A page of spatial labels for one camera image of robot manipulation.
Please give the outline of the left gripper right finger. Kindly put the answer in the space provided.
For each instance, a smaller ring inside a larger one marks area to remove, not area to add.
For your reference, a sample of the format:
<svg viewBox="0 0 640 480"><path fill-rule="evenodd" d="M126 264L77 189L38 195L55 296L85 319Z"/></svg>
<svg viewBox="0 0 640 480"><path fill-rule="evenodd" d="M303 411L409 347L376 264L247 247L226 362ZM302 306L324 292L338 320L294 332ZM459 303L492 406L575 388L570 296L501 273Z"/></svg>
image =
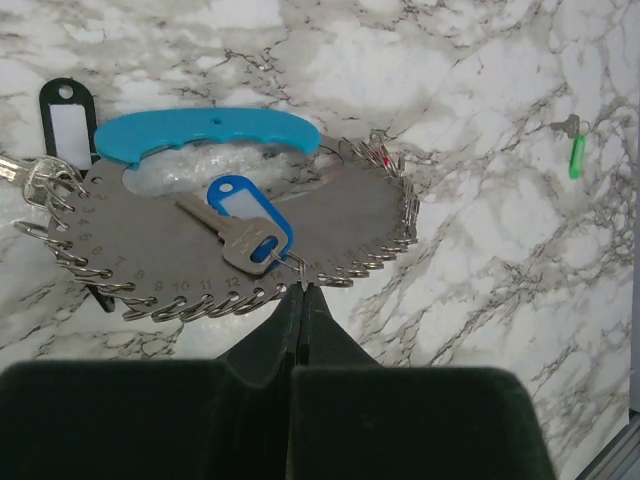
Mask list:
<svg viewBox="0 0 640 480"><path fill-rule="evenodd" d="M487 367L384 367L304 295L292 373L293 479L551 479L531 398Z"/></svg>

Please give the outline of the blue tagged key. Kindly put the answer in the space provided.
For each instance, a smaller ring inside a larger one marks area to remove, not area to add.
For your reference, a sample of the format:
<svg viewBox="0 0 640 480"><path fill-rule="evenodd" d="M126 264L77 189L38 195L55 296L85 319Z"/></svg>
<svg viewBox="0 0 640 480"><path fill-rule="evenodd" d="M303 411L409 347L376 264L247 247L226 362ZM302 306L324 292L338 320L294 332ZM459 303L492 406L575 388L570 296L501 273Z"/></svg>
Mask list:
<svg viewBox="0 0 640 480"><path fill-rule="evenodd" d="M291 222L248 178L222 175L204 196L182 191L169 199L185 216L181 238L194 261L214 273L258 279L280 266L300 275L309 269L292 250Z"/></svg>

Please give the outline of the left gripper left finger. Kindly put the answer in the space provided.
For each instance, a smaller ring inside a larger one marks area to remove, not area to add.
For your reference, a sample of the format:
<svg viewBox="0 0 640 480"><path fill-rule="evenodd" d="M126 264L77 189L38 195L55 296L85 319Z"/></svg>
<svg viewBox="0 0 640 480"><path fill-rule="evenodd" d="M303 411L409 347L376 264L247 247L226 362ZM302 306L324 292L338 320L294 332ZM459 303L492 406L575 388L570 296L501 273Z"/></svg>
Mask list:
<svg viewBox="0 0 640 480"><path fill-rule="evenodd" d="M1 376L5 479L282 479L299 286L216 359L33 361Z"/></svg>

